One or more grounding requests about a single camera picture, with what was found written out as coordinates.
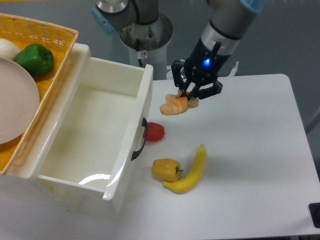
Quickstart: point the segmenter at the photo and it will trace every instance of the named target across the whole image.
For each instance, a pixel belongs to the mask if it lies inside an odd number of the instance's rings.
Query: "gray floor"
[[[93,19],[90,10],[95,4],[96,0],[1,2],[0,12],[76,29],[77,42],[88,45],[93,57],[129,64],[119,36],[104,34]],[[173,23],[173,39],[167,49],[171,65],[176,59],[189,57],[213,10],[200,0],[159,0],[159,4],[160,12]],[[239,75],[289,76],[306,124],[320,106],[319,13],[320,0],[268,0],[221,75],[227,75],[239,61]],[[308,140],[319,170],[320,126],[308,135]]]

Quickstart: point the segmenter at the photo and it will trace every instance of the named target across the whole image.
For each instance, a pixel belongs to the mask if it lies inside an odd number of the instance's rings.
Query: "yellow basket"
[[[15,157],[20,154],[30,133],[36,126],[78,34],[76,30],[52,23],[0,13],[0,39],[7,39],[15,43],[21,50],[32,43],[42,44],[50,49],[54,56],[52,72],[46,76],[34,77],[39,90],[40,105],[32,122],[22,135],[0,144],[1,175],[7,173],[10,165]]]

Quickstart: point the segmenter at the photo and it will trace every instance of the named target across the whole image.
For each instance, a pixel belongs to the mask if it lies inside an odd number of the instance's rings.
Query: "white onion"
[[[12,41],[0,38],[0,57],[13,61],[20,51],[20,48]]]

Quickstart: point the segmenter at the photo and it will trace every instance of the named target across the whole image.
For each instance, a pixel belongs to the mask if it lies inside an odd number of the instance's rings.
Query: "drawer handle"
[[[145,117],[143,117],[143,119],[142,119],[142,127],[145,128],[145,131],[146,131],[145,136],[148,136],[148,122],[147,122],[147,119]],[[142,150],[145,147],[146,141],[147,141],[147,137],[144,138],[142,147],[138,151],[134,151],[132,153],[131,161],[135,160],[140,155],[140,153],[142,152]]]

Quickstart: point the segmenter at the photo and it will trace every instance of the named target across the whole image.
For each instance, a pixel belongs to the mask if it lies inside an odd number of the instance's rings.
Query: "beige plate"
[[[22,134],[39,107],[32,76],[14,61],[0,57],[0,144]]]

